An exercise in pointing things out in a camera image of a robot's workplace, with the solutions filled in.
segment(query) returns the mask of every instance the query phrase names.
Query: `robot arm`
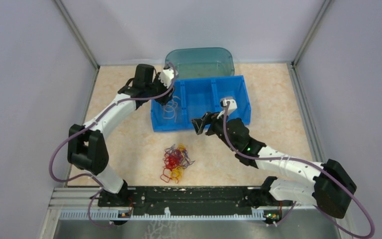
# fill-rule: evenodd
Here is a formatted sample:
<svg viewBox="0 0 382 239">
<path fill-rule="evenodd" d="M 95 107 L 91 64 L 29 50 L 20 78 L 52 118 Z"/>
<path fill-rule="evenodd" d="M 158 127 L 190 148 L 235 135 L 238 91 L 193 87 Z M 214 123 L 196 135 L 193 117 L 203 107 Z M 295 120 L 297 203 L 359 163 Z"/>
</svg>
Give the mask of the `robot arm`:
<svg viewBox="0 0 382 239">
<path fill-rule="evenodd" d="M 229 104 L 228 114 L 237 109 L 236 102 L 231 97 L 222 99 L 220 104 L 223 108 Z M 201 134 L 204 127 L 210 125 L 205 134 L 217 135 L 229 147 L 223 130 L 224 117 L 227 117 L 225 110 L 217 113 L 207 112 L 202 118 L 193 119 L 192 124 L 197 134 Z M 226 130 L 230 143 L 240 154 L 261 159 L 253 160 L 238 153 L 235 154 L 241 163 L 274 171 L 294 180 L 268 177 L 261 186 L 265 193 L 259 195 L 264 201 L 292 200 L 309 203 L 318 206 L 335 218 L 345 216 L 351 198 L 318 169 L 303 162 L 290 160 L 292 159 L 290 155 L 274 150 L 265 143 L 250 137 L 248 128 L 244 126 L 240 118 L 229 120 L 226 123 Z M 327 163 L 313 162 L 313 164 L 333 175 L 352 194 L 356 191 L 355 183 L 338 162 L 329 159 Z"/>
<path fill-rule="evenodd" d="M 84 125 L 74 124 L 69 131 L 71 136 L 89 127 L 87 131 L 69 142 L 68 162 L 94 175 L 103 189 L 116 194 L 119 198 L 126 197 L 127 184 L 109 165 L 105 140 L 128 115 L 150 98 L 170 88 L 175 77 L 173 69 L 166 67 L 162 72 L 157 73 L 152 81 L 154 71 L 153 66 L 138 65 L 135 77 L 128 80 L 107 107 Z M 167 94 L 155 101 L 165 105 L 172 99 L 174 90 L 175 88 L 172 87 Z"/>
</svg>

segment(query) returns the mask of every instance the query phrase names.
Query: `metal floor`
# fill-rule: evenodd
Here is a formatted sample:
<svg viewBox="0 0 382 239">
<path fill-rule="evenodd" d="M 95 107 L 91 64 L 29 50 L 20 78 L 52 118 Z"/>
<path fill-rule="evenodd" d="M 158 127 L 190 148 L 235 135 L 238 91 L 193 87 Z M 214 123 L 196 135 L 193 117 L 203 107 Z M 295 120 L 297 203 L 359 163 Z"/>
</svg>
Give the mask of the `metal floor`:
<svg viewBox="0 0 382 239">
<path fill-rule="evenodd" d="M 55 239 L 338 239 L 337 228 L 318 211 L 295 209 L 280 226 L 245 221 L 131 221 L 101 229 L 89 221 L 60 220 Z"/>
</svg>

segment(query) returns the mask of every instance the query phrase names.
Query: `black motor joint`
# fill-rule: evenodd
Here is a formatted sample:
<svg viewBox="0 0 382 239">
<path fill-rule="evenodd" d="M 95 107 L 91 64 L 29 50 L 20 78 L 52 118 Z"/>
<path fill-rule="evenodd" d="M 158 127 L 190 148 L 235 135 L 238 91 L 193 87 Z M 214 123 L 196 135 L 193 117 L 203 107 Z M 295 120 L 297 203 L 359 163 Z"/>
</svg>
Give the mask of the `black motor joint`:
<svg viewBox="0 0 382 239">
<path fill-rule="evenodd" d="M 225 138 L 225 133 L 223 131 L 223 120 L 225 116 L 221 116 L 217 118 L 218 114 L 219 112 L 216 112 L 216 113 L 206 112 L 201 118 L 193 119 L 191 122 L 197 134 L 201 134 L 205 126 L 210 125 L 205 134 L 207 136 L 210 136 L 213 134 L 217 135 L 217 137 L 220 138 L 220 140 L 222 140 L 223 143 L 225 143 L 225 145 L 229 147 L 229 144 L 227 143 Z M 263 147 L 266 147 L 265 143 L 259 142 L 253 139 L 252 137 L 250 137 L 250 134 L 249 134 L 250 131 L 248 130 L 247 127 L 245 127 L 241 118 L 231 119 L 227 121 L 226 130 L 227 130 L 228 138 L 231 144 L 234 146 L 235 149 L 237 149 L 242 154 L 245 154 L 251 157 L 258 157 L 258 152 Z M 253 159 L 248 159 L 239 154 L 235 154 L 235 157 L 239 159 L 239 161 L 246 166 L 252 166 L 252 167 L 258 168 L 255 160 Z"/>
<path fill-rule="evenodd" d="M 148 98 L 161 95 L 168 90 L 169 86 L 165 86 L 159 79 L 160 72 L 156 73 L 153 78 L 153 73 L 155 72 L 154 66 L 147 64 L 139 64 L 135 69 L 135 76 L 127 81 L 127 84 L 122 87 L 118 94 L 126 94 L 131 98 Z M 164 96 L 155 99 L 155 101 L 161 105 L 166 105 L 173 96 L 175 88 L 172 89 Z M 148 100 L 135 101 L 136 109 L 142 106 Z"/>
<path fill-rule="evenodd" d="M 357 185 L 349 177 L 342 165 L 335 160 L 329 159 L 321 164 L 323 170 L 337 179 L 352 194 L 357 190 Z M 324 173 L 314 177 L 313 197 L 317 206 L 328 215 L 335 218 L 344 218 L 351 202 L 351 197 Z"/>
<path fill-rule="evenodd" d="M 69 136 L 83 129 L 83 125 L 74 124 L 69 130 Z M 93 175 L 103 172 L 109 162 L 109 153 L 103 134 L 99 130 L 89 129 L 70 140 L 68 142 L 68 162 Z"/>
</svg>

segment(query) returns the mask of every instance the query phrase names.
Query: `rubber band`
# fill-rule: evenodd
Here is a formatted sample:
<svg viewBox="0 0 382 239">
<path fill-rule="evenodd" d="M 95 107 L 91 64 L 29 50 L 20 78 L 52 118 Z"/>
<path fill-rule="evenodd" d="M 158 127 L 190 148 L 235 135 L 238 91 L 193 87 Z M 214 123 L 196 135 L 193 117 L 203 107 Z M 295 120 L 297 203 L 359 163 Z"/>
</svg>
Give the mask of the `rubber band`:
<svg viewBox="0 0 382 239">
<path fill-rule="evenodd" d="M 179 183 L 182 179 L 184 170 L 192 165 L 194 161 L 191 161 L 188 157 L 187 149 L 183 144 L 179 144 L 175 148 L 175 144 L 169 148 L 165 148 L 165 157 L 163 158 L 164 166 L 160 179 L 166 183 L 174 180 L 175 183 Z"/>
<path fill-rule="evenodd" d="M 172 100 L 163 106 L 162 118 L 167 119 L 167 120 L 175 118 L 175 122 L 176 122 L 177 121 L 178 102 L 176 102 L 174 99 L 178 99 L 179 101 L 181 100 L 181 98 L 179 98 L 178 96 L 172 97 Z M 166 113 L 172 113 L 172 116 L 168 117 L 165 115 Z"/>
</svg>

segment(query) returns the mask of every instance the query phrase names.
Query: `black bracket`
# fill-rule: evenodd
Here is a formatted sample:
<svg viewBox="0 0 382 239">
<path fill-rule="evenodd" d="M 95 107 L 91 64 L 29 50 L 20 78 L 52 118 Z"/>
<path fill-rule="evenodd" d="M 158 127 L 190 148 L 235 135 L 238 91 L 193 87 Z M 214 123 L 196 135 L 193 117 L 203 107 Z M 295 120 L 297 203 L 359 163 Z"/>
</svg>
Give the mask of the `black bracket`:
<svg viewBox="0 0 382 239">
<path fill-rule="evenodd" d="M 82 129 L 84 129 L 82 125 L 72 125 L 69 136 Z M 87 130 L 78 137 L 73 138 L 68 143 L 68 162 L 94 175 L 101 173 L 109 162 L 109 154 L 103 134 L 99 130 Z"/>
<path fill-rule="evenodd" d="M 126 94 L 131 98 L 146 98 L 153 97 L 162 94 L 167 91 L 168 88 L 160 81 L 160 72 L 157 73 L 153 79 L 153 72 L 155 72 L 154 66 L 147 64 L 138 64 L 135 68 L 135 76 L 127 81 L 124 87 L 122 87 L 118 94 Z M 175 88 L 164 95 L 163 97 L 155 99 L 161 105 L 166 105 L 171 99 Z M 136 101 L 136 109 L 142 106 L 147 101 Z"/>
<path fill-rule="evenodd" d="M 224 116 L 217 118 L 218 114 L 219 112 L 206 112 L 203 115 L 203 117 L 199 119 L 192 119 L 191 122 L 197 134 L 201 134 L 204 130 L 204 127 L 209 124 L 210 126 L 205 134 L 207 136 L 213 134 L 217 135 L 217 137 L 219 137 L 220 140 L 222 140 L 223 143 L 225 143 L 226 146 L 229 147 L 223 132 Z M 232 145 L 242 154 L 251 157 L 257 157 L 258 152 L 263 147 L 267 146 L 265 143 L 257 141 L 250 136 L 249 129 L 245 127 L 244 123 L 240 118 L 231 119 L 228 122 L 226 122 L 226 131 L 228 133 L 229 140 L 231 141 Z M 235 154 L 235 157 L 246 166 L 258 168 L 255 160 L 242 157 L 238 154 Z"/>
<path fill-rule="evenodd" d="M 260 187 L 151 187 L 128 188 L 128 199 L 123 200 L 103 191 L 98 197 L 99 207 L 128 207 L 133 203 L 134 215 L 164 215 L 169 207 L 173 216 L 250 215 L 252 208 L 279 206 L 279 201 L 264 201 Z M 291 201 L 283 201 L 290 206 Z"/>
<path fill-rule="evenodd" d="M 264 180 L 264 183 L 261 185 L 261 189 L 256 195 L 255 199 L 265 202 L 268 205 L 272 205 L 276 202 L 276 199 L 270 194 L 270 189 L 272 183 L 277 179 L 277 177 L 269 176 Z"/>
<path fill-rule="evenodd" d="M 340 163 L 329 159 L 327 163 L 321 166 L 323 166 L 326 172 L 342 183 L 352 194 L 355 193 L 357 186 Z M 317 206 L 332 217 L 344 218 L 351 202 L 351 197 L 323 173 L 315 177 L 314 181 L 313 197 L 317 201 Z"/>
</svg>

